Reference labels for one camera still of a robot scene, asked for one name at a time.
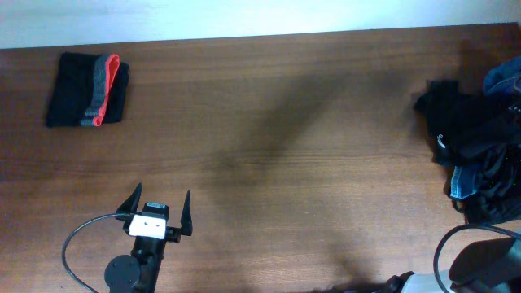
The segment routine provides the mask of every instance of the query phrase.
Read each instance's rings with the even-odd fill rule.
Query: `table surface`
[[[44,127],[64,51],[130,65],[124,120]],[[142,202],[194,234],[169,244],[157,292],[302,292],[431,273],[462,224],[412,110],[429,80],[469,93],[521,53],[517,24],[0,50],[0,286],[83,292],[60,250],[88,219]],[[519,223],[506,225],[515,228]],[[447,269],[468,243],[441,258]],[[133,239],[115,220],[73,239],[68,261],[94,288]]]

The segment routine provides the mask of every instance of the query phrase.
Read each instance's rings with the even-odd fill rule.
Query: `pile of clothes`
[[[468,222],[520,219],[521,57],[491,70],[481,95],[461,93],[457,81],[434,81],[414,109],[437,140],[436,163],[454,167],[450,197]]]
[[[128,83],[129,65],[116,54],[63,53],[46,125],[101,126],[121,121]]]

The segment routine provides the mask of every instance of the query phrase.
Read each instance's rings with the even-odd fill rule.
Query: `black garment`
[[[444,166],[478,164],[472,186],[477,193],[463,200],[470,223],[496,224],[521,217],[519,112],[521,97],[461,94],[456,81],[433,82],[414,105],[437,138],[436,162]]]
[[[46,126],[79,126],[80,119],[93,97],[94,63],[99,55],[65,52],[59,59],[58,76],[49,104]],[[109,92],[103,123],[121,121],[125,91],[129,82],[129,65],[120,63]]]

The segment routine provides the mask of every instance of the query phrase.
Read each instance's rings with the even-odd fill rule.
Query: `cable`
[[[71,268],[68,267],[67,261],[65,260],[65,251],[67,250],[68,243],[71,242],[71,240],[74,237],[74,235],[76,235],[81,229],[85,228],[86,226],[88,226],[88,225],[90,225],[90,224],[92,224],[92,223],[94,223],[96,221],[104,220],[104,219],[115,217],[115,216],[129,217],[129,216],[132,216],[132,214],[128,214],[128,213],[113,213],[113,214],[108,214],[108,215],[104,215],[104,216],[98,216],[98,217],[95,217],[94,219],[88,220],[87,222],[85,222],[85,223],[81,224],[79,227],[77,227],[67,237],[67,240],[65,240],[65,243],[63,244],[63,248],[62,248],[62,263],[63,263],[63,266],[65,267],[65,270],[67,271],[67,273],[71,276],[71,278],[74,281],[78,282],[85,289],[89,290],[92,293],[98,293],[98,292],[94,288],[92,288],[91,286],[89,286],[85,282],[83,282],[80,278],[78,278],[76,276],[76,274],[74,274],[72,272]]]
[[[510,230],[494,227],[491,225],[466,224],[466,225],[459,225],[455,228],[452,228],[449,232],[447,232],[447,234],[441,239],[440,243],[438,244],[438,247],[436,248],[436,252],[434,253],[434,260],[433,260],[434,277],[436,278],[436,281],[438,282],[440,289],[444,293],[451,293],[451,292],[447,289],[447,287],[445,287],[445,285],[441,281],[441,277],[440,277],[440,270],[438,268],[438,262],[440,260],[441,249],[443,248],[443,246],[445,245],[447,240],[449,240],[449,238],[451,238],[454,234],[456,234],[459,231],[470,230],[470,229],[492,231],[492,232],[496,232],[499,234],[503,234],[503,235],[510,236],[510,237],[516,238],[518,240],[521,240],[521,234],[512,232]]]

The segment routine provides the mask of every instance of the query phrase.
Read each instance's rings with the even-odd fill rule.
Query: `blue fabric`
[[[521,56],[492,69],[483,80],[483,93],[521,94]]]
[[[465,199],[478,192],[481,164],[456,166],[450,181],[450,197],[456,200]]]

